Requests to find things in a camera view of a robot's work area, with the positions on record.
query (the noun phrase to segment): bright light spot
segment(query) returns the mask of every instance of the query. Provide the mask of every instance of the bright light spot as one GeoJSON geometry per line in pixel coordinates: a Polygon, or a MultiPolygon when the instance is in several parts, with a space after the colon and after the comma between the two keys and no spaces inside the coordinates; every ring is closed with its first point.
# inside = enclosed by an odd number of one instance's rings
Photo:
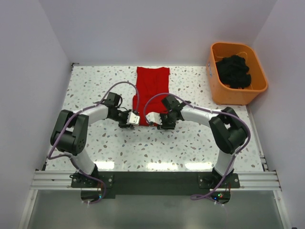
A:
{"type": "Polygon", "coordinates": [[[95,161],[98,169],[114,169],[113,161],[95,161]]]}
{"type": "Polygon", "coordinates": [[[147,168],[150,170],[178,170],[178,166],[172,163],[148,163],[147,168]]]}
{"type": "Polygon", "coordinates": [[[189,170],[206,170],[211,171],[212,163],[211,162],[190,162],[186,163],[185,167],[189,170]]]}

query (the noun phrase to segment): bin rim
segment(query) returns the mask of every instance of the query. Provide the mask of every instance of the bin rim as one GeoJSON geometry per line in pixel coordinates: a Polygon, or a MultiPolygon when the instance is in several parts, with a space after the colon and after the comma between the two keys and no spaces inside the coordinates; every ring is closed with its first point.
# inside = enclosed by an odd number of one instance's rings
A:
{"type": "Polygon", "coordinates": [[[263,68],[261,66],[261,63],[259,62],[259,59],[255,53],[255,51],[248,45],[246,44],[243,44],[243,43],[238,43],[238,42],[215,42],[211,45],[211,54],[213,55],[213,65],[214,65],[214,68],[217,70],[217,67],[216,67],[216,61],[215,61],[215,58],[214,58],[214,53],[213,53],[213,46],[216,45],[216,44],[238,44],[238,45],[242,45],[242,46],[246,46],[248,47],[249,49],[251,49],[251,51],[254,53],[254,56],[255,58],[257,59],[257,62],[258,62],[258,66],[260,68],[260,70],[263,72],[263,77],[265,79],[265,82],[266,82],[266,86],[261,89],[261,90],[252,90],[252,89],[235,89],[235,88],[230,88],[230,87],[227,87],[226,85],[224,85],[220,79],[219,79],[219,75],[218,75],[218,72],[217,72],[217,80],[218,82],[220,83],[221,86],[223,86],[226,90],[228,91],[232,91],[232,92],[247,92],[247,93],[260,93],[260,92],[264,92],[267,88],[268,88],[268,81],[265,77],[265,74],[264,74],[264,71],[263,71],[263,68]]]}

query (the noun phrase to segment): speckled tabletop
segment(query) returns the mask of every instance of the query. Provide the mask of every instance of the speckled tabletop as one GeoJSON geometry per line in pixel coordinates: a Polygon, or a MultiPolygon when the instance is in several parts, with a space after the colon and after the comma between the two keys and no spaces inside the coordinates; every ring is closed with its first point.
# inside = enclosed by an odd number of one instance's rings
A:
{"type": "MultiPolygon", "coordinates": [[[[198,106],[222,109],[212,101],[205,67],[170,66],[169,91],[198,106]]],[[[101,99],[116,82],[136,83],[136,66],[74,67],[63,109],[77,110],[101,99]]],[[[135,90],[120,84],[113,92],[123,97],[123,107],[132,107],[135,90]]],[[[231,106],[251,128],[245,106],[231,106]]],[[[137,126],[120,129],[112,120],[98,121],[88,129],[86,149],[100,171],[211,171],[218,147],[211,129],[180,121],[174,131],[137,126]]],[[[263,171],[254,138],[235,161],[235,170],[263,171]]],[[[48,161],[46,170],[73,171],[65,158],[48,161]]]]}

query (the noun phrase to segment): red cloth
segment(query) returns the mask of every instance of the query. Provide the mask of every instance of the red cloth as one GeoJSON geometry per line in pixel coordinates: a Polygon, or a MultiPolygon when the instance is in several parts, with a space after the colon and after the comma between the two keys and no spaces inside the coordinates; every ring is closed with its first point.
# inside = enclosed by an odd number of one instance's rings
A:
{"type": "MultiPolygon", "coordinates": [[[[140,94],[140,125],[148,125],[145,121],[143,109],[147,101],[154,95],[167,92],[168,93],[168,78],[170,74],[169,68],[137,68],[137,89],[140,94]]],[[[161,100],[165,98],[166,95],[160,95],[159,97],[153,99],[146,109],[146,114],[149,112],[162,113],[166,111],[161,100]]],[[[132,99],[133,109],[137,106],[138,97],[135,95],[132,99]]]]}

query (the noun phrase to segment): orange plastic container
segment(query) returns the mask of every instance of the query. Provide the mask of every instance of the orange plastic container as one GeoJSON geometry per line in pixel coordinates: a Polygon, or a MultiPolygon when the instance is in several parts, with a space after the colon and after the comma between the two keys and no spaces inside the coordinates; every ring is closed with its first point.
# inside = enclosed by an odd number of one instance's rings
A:
{"type": "Polygon", "coordinates": [[[249,46],[239,43],[217,42],[211,46],[211,53],[206,64],[212,99],[217,104],[246,105],[259,93],[265,91],[268,82],[255,52],[249,46]],[[220,82],[216,62],[224,57],[238,55],[245,58],[251,74],[251,85],[244,89],[233,89],[220,82]]]}

